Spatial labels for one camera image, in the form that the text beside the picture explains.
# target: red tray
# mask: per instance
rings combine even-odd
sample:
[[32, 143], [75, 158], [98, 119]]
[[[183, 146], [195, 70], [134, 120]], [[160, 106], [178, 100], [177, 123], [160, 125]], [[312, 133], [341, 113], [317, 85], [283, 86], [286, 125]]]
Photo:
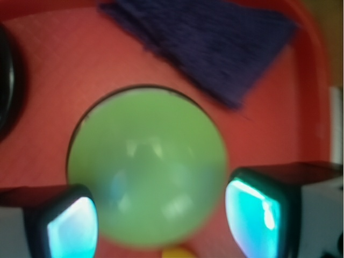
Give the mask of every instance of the red tray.
[[[237, 0], [274, 9], [299, 23], [290, 45], [233, 112], [195, 88], [163, 59], [100, 13], [91, 0], [0, 0], [0, 20], [19, 42], [28, 68], [27, 100], [0, 143], [0, 187], [64, 184], [69, 139], [84, 112], [110, 91], [162, 84], [198, 102], [220, 129], [238, 166], [330, 157], [329, 72], [325, 48], [297, 0]], [[227, 226], [224, 202], [185, 243], [201, 257], [242, 257]], [[98, 257], [159, 257], [101, 238]]]

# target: yellow object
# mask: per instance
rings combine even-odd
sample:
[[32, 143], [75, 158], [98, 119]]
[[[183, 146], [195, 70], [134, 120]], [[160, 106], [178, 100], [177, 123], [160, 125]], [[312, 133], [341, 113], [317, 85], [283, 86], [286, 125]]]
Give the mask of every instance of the yellow object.
[[196, 258], [196, 256], [185, 248], [175, 247], [164, 249], [162, 258]]

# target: purple fabric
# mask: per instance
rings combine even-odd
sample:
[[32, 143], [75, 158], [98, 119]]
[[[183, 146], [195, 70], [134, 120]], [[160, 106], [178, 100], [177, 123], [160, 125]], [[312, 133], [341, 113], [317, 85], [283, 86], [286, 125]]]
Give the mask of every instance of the purple fabric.
[[296, 29], [278, 12], [223, 0], [116, 0], [99, 7], [229, 108], [242, 105]]

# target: black object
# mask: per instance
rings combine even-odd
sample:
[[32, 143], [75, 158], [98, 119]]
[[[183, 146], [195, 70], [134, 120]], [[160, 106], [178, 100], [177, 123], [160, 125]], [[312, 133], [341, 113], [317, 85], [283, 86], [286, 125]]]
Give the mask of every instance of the black object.
[[343, 254], [343, 233], [340, 235], [338, 239], [338, 251], [340, 254]]
[[24, 66], [16, 43], [0, 24], [0, 140], [13, 128], [24, 100]]

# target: purple cloth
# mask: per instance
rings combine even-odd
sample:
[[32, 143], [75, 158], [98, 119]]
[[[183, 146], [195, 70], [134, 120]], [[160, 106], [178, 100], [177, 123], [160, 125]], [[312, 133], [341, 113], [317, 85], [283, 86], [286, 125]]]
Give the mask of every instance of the purple cloth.
[[229, 108], [242, 105], [296, 28], [278, 12], [223, 0], [116, 0], [99, 7]]

